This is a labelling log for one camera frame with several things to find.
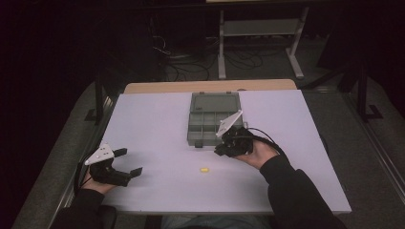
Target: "dark background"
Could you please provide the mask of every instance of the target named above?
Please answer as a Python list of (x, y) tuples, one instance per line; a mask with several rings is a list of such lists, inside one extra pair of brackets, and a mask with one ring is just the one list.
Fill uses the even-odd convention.
[[(103, 3), (81, 1), (80, 6)], [(130, 3), (116, 1), (114, 6), (151, 4)], [(102, 75), (109, 94), (129, 82), (160, 81), (164, 61), (152, 49), (153, 32), (165, 36), (172, 47), (203, 50), (204, 37), (215, 35), (218, 26), (215, 11), (110, 13), (78, 6), (49, 0), (1, 3), (2, 228), (12, 226), (71, 109), (97, 75)], [(305, 34), (330, 34), (322, 67), (333, 70), (359, 55), (368, 75), (405, 116), (403, 15), (403, 8), (391, 4), (313, 7)], [(232, 16), (246, 13), (235, 11)], [(154, 31), (151, 17), (160, 22)], [(181, 35), (179, 28), (189, 32)]]

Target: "table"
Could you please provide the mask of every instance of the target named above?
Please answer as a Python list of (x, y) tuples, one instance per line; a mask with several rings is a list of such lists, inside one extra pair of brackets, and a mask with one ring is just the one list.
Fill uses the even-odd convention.
[[(113, 166), (143, 173), (104, 200), (135, 214), (271, 214), (267, 183), (251, 166), (213, 147), (195, 149), (186, 140), (191, 92), (239, 89), (244, 121), (284, 149), (303, 169), (335, 213), (351, 207), (330, 164), (301, 91), (290, 80), (242, 80), (131, 84), (115, 107), (101, 143), (128, 148)], [(201, 173), (201, 168), (209, 168)]]

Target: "black sleeve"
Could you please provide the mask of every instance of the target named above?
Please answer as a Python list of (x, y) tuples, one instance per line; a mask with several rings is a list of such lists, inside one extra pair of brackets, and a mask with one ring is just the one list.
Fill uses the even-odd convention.
[(80, 190), (71, 207), (57, 213), (51, 229), (102, 229), (97, 210), (103, 200), (104, 195), (97, 191)]
[(260, 173), (269, 184), (268, 199), (282, 228), (346, 228), (309, 177), (302, 170), (294, 170), (285, 157), (268, 160)]

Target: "metal stand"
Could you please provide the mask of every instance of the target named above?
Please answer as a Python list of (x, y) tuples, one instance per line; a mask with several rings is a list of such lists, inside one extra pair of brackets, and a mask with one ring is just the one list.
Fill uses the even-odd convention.
[(309, 8), (306, 7), (299, 19), (277, 19), (277, 20), (250, 20), (250, 21), (228, 21), (224, 22), (224, 11), (220, 15), (220, 53), (218, 56), (218, 75), (220, 79), (226, 79), (224, 62), (224, 37), (238, 35), (272, 35), (272, 34), (293, 34), (294, 38), (291, 47), (286, 48), (289, 63), (298, 79), (304, 78), (298, 64), (295, 52), (301, 38), (303, 28), (307, 19)]
[(300, 65), (298, 64), (297, 58), (295, 57), (295, 52), (297, 51), (298, 43), (300, 42), (301, 34), (303, 33), (303, 28), (307, 20), (308, 11), (309, 11), (308, 7), (303, 9), (300, 17), (300, 22), (298, 23), (297, 29), (294, 34), (294, 40), (292, 42), (292, 45), (290, 48), (286, 48), (289, 63), (291, 64), (291, 67), (294, 70), (295, 77), (297, 77), (297, 79), (304, 78), (304, 74), (301, 70)]
[(225, 59), (224, 59), (224, 11), (220, 15), (220, 53), (218, 55), (218, 77), (226, 79)]

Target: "hand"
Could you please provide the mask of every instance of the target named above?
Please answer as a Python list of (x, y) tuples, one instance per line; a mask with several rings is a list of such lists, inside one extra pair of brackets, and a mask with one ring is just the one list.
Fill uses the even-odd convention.
[(253, 140), (253, 152), (251, 154), (235, 156), (234, 158), (244, 161), (256, 169), (260, 169), (266, 161), (278, 155), (277, 151), (269, 145), (262, 141)]
[(116, 185), (113, 185), (113, 184), (99, 183), (99, 182), (93, 180), (90, 176), (89, 170), (87, 170), (86, 177), (84, 178), (84, 182), (85, 183), (81, 186), (82, 189), (92, 189), (92, 190), (98, 191), (102, 195), (106, 195), (110, 190), (117, 187)]

